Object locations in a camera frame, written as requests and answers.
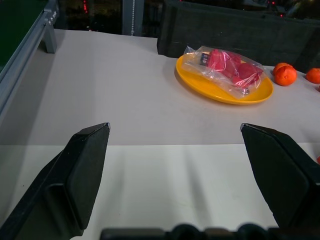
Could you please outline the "grey metal frame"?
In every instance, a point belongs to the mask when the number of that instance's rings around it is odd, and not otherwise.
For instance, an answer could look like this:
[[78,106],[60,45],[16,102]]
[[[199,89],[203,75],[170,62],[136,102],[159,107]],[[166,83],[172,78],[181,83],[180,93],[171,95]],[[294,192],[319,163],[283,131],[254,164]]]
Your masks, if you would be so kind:
[[54,24],[59,16],[58,0],[48,0],[42,13],[20,42],[15,52],[0,72],[0,121],[20,85],[25,70],[37,50],[44,41],[46,51],[53,54],[57,50]]

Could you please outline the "clear bag of red items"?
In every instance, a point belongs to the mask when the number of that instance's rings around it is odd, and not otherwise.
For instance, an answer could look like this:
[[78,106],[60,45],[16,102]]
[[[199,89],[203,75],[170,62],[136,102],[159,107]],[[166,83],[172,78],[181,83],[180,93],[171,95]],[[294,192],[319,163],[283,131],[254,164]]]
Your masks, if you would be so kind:
[[253,93],[267,77],[260,63],[227,50],[188,46],[182,57],[184,70],[210,80],[237,99]]

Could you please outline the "black foam bin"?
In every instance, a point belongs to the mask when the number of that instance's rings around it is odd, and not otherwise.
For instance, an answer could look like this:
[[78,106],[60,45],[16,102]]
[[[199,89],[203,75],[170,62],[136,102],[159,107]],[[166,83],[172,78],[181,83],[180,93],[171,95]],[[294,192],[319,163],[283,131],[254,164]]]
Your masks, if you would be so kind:
[[158,54],[178,58],[201,46],[264,66],[320,68],[320,0],[164,0]]

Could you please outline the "yellow plate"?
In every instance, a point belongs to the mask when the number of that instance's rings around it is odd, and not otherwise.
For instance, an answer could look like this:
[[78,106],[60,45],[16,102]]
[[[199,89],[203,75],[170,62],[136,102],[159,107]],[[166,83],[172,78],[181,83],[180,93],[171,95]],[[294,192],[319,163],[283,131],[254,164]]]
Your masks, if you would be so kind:
[[272,81],[268,77],[265,77],[257,90],[245,97],[235,98],[205,77],[184,70],[182,65],[183,57],[181,56],[176,62],[175,69],[182,83],[196,93],[218,102],[232,105],[253,105],[266,101],[272,96],[274,91]]

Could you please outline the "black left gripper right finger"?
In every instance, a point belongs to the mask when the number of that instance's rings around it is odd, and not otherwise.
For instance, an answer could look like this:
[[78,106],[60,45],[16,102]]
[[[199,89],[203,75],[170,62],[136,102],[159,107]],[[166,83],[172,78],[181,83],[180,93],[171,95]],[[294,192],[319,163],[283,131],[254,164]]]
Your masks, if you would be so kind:
[[320,165],[287,134],[240,127],[258,188],[281,228],[320,228]]

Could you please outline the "orange tangerine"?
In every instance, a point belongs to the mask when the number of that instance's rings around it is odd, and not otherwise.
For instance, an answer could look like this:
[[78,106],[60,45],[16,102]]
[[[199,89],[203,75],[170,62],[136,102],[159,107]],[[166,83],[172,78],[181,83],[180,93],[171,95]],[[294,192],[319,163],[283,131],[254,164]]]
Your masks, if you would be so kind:
[[285,62],[280,62],[278,63],[272,70],[272,74],[275,75],[276,72],[281,68],[281,67],[293,67],[292,65],[285,63]]
[[313,84],[320,84],[320,68],[310,69],[306,73],[305,78]]
[[297,71],[292,66],[282,66],[274,74],[275,83],[286,87],[297,80]]

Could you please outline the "dark green board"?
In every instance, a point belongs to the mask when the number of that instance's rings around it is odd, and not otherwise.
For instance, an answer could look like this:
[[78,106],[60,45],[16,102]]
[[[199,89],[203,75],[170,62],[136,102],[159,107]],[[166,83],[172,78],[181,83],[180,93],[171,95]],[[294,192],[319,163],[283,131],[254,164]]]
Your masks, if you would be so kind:
[[0,72],[48,0],[0,0]]

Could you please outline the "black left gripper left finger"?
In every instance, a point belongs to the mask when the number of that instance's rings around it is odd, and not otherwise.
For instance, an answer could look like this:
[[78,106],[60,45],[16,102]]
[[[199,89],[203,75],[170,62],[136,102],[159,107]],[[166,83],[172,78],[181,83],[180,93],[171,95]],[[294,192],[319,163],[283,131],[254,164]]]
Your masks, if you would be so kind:
[[0,227],[0,240],[70,240],[88,227],[101,184],[109,123],[75,133],[38,173]]

